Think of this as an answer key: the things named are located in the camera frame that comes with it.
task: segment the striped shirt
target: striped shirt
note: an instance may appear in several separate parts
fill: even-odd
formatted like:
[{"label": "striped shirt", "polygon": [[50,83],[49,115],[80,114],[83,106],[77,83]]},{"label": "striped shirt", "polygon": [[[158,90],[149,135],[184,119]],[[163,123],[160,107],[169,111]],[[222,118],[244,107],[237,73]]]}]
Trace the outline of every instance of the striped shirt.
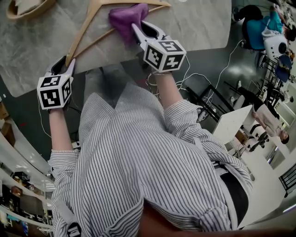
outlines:
[{"label": "striped shirt", "polygon": [[59,200],[86,236],[136,236],[144,200],[181,230],[230,230],[212,161],[234,169],[247,194],[252,183],[247,168],[196,123],[199,108],[182,100],[164,111],[149,91],[132,85],[115,109],[90,95],[81,115],[80,153],[53,150],[49,161],[55,236],[68,229],[55,206]]}]

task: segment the black pants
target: black pants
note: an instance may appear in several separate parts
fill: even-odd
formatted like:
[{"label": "black pants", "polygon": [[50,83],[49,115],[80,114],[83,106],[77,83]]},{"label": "black pants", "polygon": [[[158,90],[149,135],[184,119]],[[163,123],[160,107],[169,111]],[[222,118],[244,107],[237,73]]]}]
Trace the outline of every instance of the black pants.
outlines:
[{"label": "black pants", "polygon": [[245,97],[245,102],[242,107],[253,104],[255,111],[257,111],[263,105],[263,102],[253,92],[250,92],[243,87],[238,88],[238,92]]},{"label": "black pants", "polygon": [[247,32],[247,22],[250,20],[262,20],[263,16],[260,9],[254,5],[248,5],[244,8],[240,9],[240,11],[235,15],[236,19],[244,19],[244,23],[242,24],[242,34],[246,40],[246,44],[244,48],[252,49],[250,45],[249,35]]}]

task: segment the black hair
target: black hair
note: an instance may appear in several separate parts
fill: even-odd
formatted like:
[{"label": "black hair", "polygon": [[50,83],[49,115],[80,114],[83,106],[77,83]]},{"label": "black hair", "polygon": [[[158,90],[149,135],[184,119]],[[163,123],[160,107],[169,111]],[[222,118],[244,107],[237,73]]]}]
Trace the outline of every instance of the black hair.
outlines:
[{"label": "black hair", "polygon": [[290,136],[288,135],[286,139],[282,140],[282,144],[287,144],[289,141]]},{"label": "black hair", "polygon": [[295,38],[296,38],[296,27],[295,26],[292,27],[292,30],[288,29],[286,31],[286,38],[289,41],[294,41],[295,40]]}]

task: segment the wicker basket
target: wicker basket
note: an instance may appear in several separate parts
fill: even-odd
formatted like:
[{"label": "wicker basket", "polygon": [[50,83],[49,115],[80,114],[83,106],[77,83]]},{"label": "wicker basket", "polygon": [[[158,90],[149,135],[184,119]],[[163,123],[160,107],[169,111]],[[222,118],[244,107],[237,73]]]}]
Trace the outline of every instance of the wicker basket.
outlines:
[{"label": "wicker basket", "polygon": [[31,19],[33,17],[36,17],[36,16],[42,14],[43,12],[48,10],[52,5],[54,5],[55,2],[56,2],[56,0],[45,0],[41,5],[39,5],[38,7],[33,9],[32,11],[18,16],[17,15],[18,8],[17,8],[17,6],[15,6],[15,1],[12,0],[8,6],[6,16],[10,20],[18,20],[18,19],[28,20],[28,19]]}]

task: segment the cardboard box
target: cardboard box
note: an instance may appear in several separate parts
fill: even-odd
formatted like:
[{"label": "cardboard box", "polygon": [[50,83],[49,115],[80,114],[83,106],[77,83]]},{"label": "cardboard box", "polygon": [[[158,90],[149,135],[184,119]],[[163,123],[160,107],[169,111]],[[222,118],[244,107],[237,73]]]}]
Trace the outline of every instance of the cardboard box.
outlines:
[{"label": "cardboard box", "polygon": [[249,137],[243,133],[241,130],[238,130],[235,137],[239,140],[241,144],[246,144],[247,140],[249,140]]},{"label": "cardboard box", "polygon": [[3,102],[0,102],[0,119],[6,119],[9,117],[9,114],[3,104]]},{"label": "cardboard box", "polygon": [[6,140],[9,142],[11,146],[14,146],[15,144],[15,137],[12,131],[12,126],[10,123],[5,122],[1,128],[1,133],[6,138]]}]

